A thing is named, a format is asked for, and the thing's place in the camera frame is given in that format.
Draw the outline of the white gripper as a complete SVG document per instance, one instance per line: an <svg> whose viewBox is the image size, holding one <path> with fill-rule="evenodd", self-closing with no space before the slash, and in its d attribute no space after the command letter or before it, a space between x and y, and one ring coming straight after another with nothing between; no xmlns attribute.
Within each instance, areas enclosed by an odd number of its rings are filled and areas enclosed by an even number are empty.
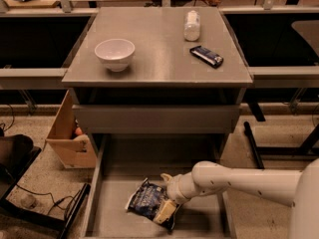
<svg viewBox="0 0 319 239"><path fill-rule="evenodd" d="M160 204L159 211L153 219L156 224L168 221L177 210L176 204L185 204L199 195L199 187L194 183L190 172L176 176L162 173L160 177L166 184L166 193L171 200L164 200Z"/></svg>

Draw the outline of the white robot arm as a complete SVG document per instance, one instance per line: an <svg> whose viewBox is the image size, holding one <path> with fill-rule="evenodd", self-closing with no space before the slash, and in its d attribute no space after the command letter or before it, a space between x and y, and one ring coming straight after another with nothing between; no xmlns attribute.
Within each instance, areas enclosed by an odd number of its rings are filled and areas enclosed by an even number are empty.
<svg viewBox="0 0 319 239"><path fill-rule="evenodd" d="M319 239L319 160L302 170L229 168L211 161L197 163L187 174L162 176L167 199L159 206L154 222L167 221L194 197L227 189L289 206L288 239Z"/></svg>

